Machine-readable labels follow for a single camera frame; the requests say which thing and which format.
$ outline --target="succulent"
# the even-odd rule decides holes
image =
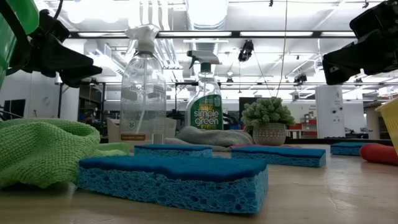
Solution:
[[[287,106],[282,106],[282,99],[274,96],[257,99],[251,105],[246,103],[242,112],[242,121],[246,125],[246,131],[267,123],[295,123]]]

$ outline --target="red object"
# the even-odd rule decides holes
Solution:
[[[296,129],[296,130],[301,130],[302,125],[301,124],[295,124],[295,125],[289,125],[288,129]]]
[[[302,124],[317,124],[316,119],[306,119]]]
[[[361,147],[361,157],[369,162],[392,164],[398,166],[398,155],[392,146],[366,144]]]

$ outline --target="spray nozzle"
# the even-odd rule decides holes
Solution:
[[[215,54],[213,54],[213,52],[207,50],[189,50],[187,52],[187,56],[192,58],[192,62],[189,68],[192,68],[193,64],[196,61],[199,61],[200,70],[202,72],[210,71],[211,65],[220,64],[218,57]]]
[[[155,25],[143,25],[127,29],[124,33],[132,40],[137,40],[136,50],[138,52],[154,52],[155,37],[160,29]]]

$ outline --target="table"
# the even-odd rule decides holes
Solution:
[[[309,146],[325,148],[329,146]],[[398,223],[398,167],[356,156],[327,155],[322,168],[269,166],[269,188],[257,215],[169,208],[60,184],[0,192],[2,224],[81,223]]]

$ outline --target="blue sponge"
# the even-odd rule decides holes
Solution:
[[[78,186],[183,209],[257,213],[268,169],[264,159],[95,157],[80,161]]]
[[[135,156],[198,156],[211,157],[213,150],[208,146],[145,145],[134,146]]]
[[[330,154],[359,156],[361,147],[366,142],[339,142],[330,146]]]
[[[232,158],[265,159],[268,164],[321,167],[326,164],[324,149],[246,146],[231,150]]]

